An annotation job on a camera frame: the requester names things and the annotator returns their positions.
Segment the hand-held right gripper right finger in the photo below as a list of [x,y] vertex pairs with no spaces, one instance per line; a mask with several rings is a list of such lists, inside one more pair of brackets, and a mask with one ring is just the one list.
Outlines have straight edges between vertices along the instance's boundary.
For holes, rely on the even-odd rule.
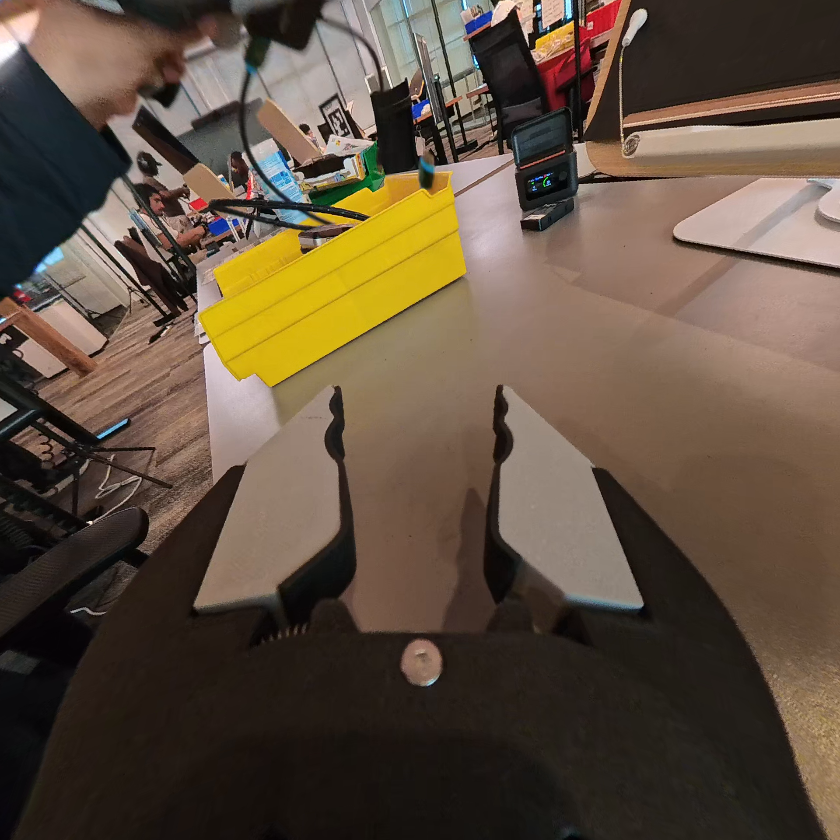
[[575,607],[636,614],[644,599],[593,463],[508,385],[496,389],[486,510],[492,600],[534,614]]

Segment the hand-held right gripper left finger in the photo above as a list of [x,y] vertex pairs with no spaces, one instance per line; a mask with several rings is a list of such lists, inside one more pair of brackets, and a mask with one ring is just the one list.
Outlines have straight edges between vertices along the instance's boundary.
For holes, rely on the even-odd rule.
[[345,593],[356,549],[343,430],[343,394],[332,385],[250,458],[195,613],[311,614]]

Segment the thin black cable green plugs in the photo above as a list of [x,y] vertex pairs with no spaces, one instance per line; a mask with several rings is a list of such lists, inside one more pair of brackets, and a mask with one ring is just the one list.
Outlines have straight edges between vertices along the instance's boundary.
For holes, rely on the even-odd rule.
[[[380,62],[378,56],[376,55],[375,48],[370,43],[370,41],[362,35],[361,32],[357,31],[356,29],[352,28],[348,24],[342,24],[337,20],[331,20],[330,18],[324,17],[322,14],[319,16],[318,21],[320,23],[324,23],[325,25],[339,30],[347,35],[349,35],[352,40],[357,43],[361,44],[366,51],[371,56],[374,69],[377,74],[377,78],[380,83],[380,92],[383,92],[384,88],[384,77],[382,75],[382,70],[380,66]],[[275,187],[268,176],[262,171],[259,167],[259,164],[255,162],[253,155],[250,151],[249,141],[247,136],[247,125],[246,125],[246,118],[245,118],[245,106],[246,106],[246,99],[249,90],[249,84],[252,80],[254,75],[257,75],[262,64],[264,63],[266,56],[268,54],[268,50],[270,48],[270,39],[265,36],[252,36],[248,41],[247,48],[245,50],[245,74],[243,77],[243,84],[241,87],[241,92],[239,95],[239,117],[238,117],[238,132],[239,138],[244,145],[244,153],[245,156],[250,163],[251,167],[253,168],[254,172],[260,179],[265,181],[266,186],[269,188],[269,191],[274,193],[276,196],[275,201],[267,201],[268,205],[271,205],[272,208],[281,208],[281,207],[288,207],[290,209],[300,210],[302,212],[306,212],[308,207],[306,204],[303,203],[293,203],[279,188]]]

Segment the black adapter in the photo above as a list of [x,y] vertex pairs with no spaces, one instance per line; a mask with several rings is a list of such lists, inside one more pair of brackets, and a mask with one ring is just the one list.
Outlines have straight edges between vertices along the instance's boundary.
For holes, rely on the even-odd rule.
[[295,51],[303,51],[322,16],[325,1],[244,2],[246,31]]

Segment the yellow plastic bin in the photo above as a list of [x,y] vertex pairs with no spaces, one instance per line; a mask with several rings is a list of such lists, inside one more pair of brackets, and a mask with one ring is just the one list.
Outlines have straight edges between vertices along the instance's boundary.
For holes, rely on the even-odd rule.
[[227,371],[278,385],[463,277],[452,175],[388,175],[339,203],[366,219],[326,244],[303,254],[291,230],[215,268],[199,321]]

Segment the green-ended black HDMI cable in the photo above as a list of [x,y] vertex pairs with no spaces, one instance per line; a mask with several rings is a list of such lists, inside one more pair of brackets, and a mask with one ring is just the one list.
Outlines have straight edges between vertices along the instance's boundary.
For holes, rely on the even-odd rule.
[[208,209],[218,215],[244,219],[246,236],[256,224],[293,231],[298,235],[303,253],[325,245],[369,219],[363,213],[337,206],[313,206],[265,197],[214,199],[208,203]]

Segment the person's left hand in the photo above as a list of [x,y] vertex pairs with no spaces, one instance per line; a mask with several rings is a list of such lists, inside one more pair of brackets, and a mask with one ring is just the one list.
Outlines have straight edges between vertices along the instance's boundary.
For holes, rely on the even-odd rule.
[[182,79],[200,28],[170,30],[78,2],[44,2],[28,53],[95,130],[130,114],[143,91]]

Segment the white blue wipes canister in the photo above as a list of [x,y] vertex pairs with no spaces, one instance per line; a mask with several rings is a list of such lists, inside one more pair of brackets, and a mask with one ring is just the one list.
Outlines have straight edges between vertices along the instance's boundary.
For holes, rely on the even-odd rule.
[[297,178],[292,173],[287,159],[280,151],[274,140],[264,140],[251,147],[254,161],[266,175],[257,175],[259,188],[264,197],[270,201],[278,201],[277,190],[292,203],[303,204],[308,200],[301,190]]

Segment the black padded office chair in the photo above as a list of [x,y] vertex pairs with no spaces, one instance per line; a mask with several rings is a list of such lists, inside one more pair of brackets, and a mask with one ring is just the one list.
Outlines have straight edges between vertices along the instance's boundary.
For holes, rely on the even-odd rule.
[[141,546],[148,514],[115,511],[62,540],[1,583],[1,638],[31,633],[62,613],[81,589]]

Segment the green plastic box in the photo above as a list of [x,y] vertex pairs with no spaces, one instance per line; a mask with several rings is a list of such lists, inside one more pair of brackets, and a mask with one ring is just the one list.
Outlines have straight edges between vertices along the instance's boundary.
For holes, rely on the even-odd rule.
[[335,205],[362,189],[378,191],[385,180],[378,145],[374,141],[364,150],[345,156],[337,171],[305,180],[301,189],[308,200],[322,206]]

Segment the black mesh office chair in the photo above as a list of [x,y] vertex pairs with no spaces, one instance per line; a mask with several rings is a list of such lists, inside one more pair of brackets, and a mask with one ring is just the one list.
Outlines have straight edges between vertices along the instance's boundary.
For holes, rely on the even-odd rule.
[[550,103],[522,31],[518,7],[469,41],[490,94],[497,121],[498,150],[504,152],[514,129],[550,112]]

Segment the black battery charger case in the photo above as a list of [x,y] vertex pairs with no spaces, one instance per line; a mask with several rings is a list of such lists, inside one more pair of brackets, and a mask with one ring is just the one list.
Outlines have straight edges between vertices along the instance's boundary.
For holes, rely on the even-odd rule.
[[569,108],[524,122],[511,133],[520,209],[571,200],[579,190],[579,172]]

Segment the red storage bin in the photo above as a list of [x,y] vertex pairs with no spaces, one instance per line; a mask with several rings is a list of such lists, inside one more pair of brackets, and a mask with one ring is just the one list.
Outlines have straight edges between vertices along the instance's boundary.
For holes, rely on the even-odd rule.
[[552,110],[572,107],[577,70],[581,72],[581,95],[587,107],[613,34],[620,3],[578,2],[578,46],[575,48],[574,21],[569,16],[556,22],[535,40],[532,55]]

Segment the wooden book stand white base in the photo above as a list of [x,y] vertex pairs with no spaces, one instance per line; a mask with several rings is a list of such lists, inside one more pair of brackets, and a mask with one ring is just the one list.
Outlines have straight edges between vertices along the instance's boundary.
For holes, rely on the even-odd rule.
[[584,143],[614,177],[753,176],[674,236],[838,269],[839,2],[620,2]]

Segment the wooden post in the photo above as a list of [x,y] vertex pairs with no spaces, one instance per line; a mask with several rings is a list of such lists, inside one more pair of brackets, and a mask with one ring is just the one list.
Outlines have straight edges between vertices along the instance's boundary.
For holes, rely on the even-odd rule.
[[94,372],[97,363],[81,352],[38,314],[19,306],[12,298],[1,300],[1,330],[20,330],[46,352],[55,356],[69,371],[84,377]]

